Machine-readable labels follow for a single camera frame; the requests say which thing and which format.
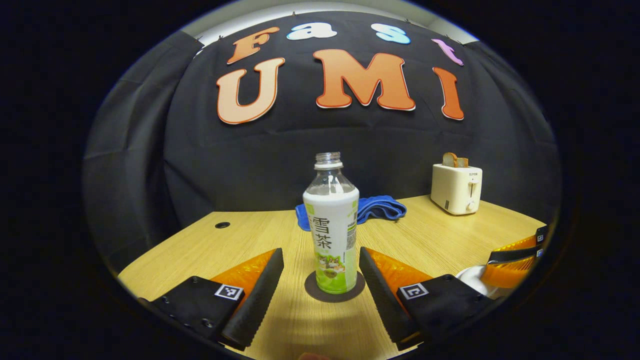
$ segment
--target toaster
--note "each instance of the toaster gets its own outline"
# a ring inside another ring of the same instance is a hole
[[[480,205],[481,190],[481,168],[433,165],[431,200],[449,213],[475,213]]]

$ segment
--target folded towel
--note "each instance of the folded towel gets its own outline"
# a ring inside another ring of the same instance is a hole
[[[404,214],[406,214],[406,206],[395,201],[389,195],[372,196],[358,201],[358,224],[367,221],[369,217],[396,220],[403,217]],[[300,228],[304,231],[311,231],[304,204],[296,206],[296,216]]]

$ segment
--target dark round coaster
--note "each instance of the dark round coaster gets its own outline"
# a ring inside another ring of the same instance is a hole
[[[356,286],[353,289],[349,290],[344,294],[329,294],[318,288],[318,284],[316,283],[316,272],[312,272],[307,276],[307,280],[305,280],[305,290],[312,298],[324,301],[324,302],[343,302],[347,300],[351,300],[358,296],[364,290],[364,276],[360,272],[356,276]]]

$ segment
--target plastic bottle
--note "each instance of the plastic bottle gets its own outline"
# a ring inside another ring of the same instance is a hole
[[[316,257],[318,287],[341,294],[356,284],[360,191],[344,175],[339,152],[316,154],[316,178],[303,194]]]

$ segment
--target wooden table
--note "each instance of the wooden table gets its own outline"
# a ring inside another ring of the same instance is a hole
[[[358,257],[359,247],[365,246],[434,277],[456,275],[486,263],[491,250],[544,225],[485,201],[476,214],[463,216],[449,215],[429,195],[399,202],[408,211],[398,221],[369,219],[358,225]],[[231,225],[217,229],[219,222]],[[154,300],[189,276],[209,279],[276,247],[282,248],[284,271],[252,345],[242,354],[277,360],[297,359],[303,352],[334,360],[400,354],[368,288],[338,304],[320,302],[305,292],[304,280],[314,269],[313,242],[311,233],[298,227],[294,210],[211,213],[142,255],[118,278],[136,297]]]

